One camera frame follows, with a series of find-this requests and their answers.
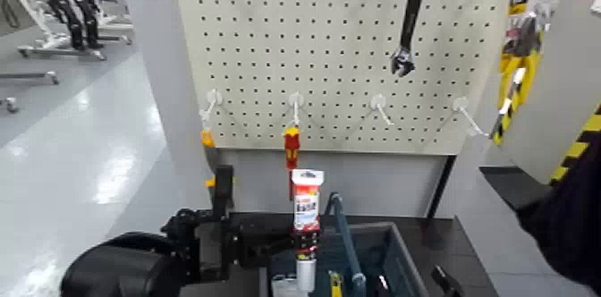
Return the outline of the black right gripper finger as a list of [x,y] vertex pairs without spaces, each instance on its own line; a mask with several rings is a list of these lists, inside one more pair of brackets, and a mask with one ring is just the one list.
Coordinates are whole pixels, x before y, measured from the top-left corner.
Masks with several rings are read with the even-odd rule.
[[435,265],[431,277],[442,290],[444,297],[463,297],[464,291],[461,284],[441,266]]

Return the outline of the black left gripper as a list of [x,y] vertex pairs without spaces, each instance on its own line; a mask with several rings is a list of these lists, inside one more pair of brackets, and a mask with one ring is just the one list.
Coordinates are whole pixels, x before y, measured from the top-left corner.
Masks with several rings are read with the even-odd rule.
[[316,260],[319,241],[318,234],[292,234],[288,241],[284,223],[243,219],[231,226],[230,259],[244,269],[268,267],[281,252],[291,252],[298,261]]

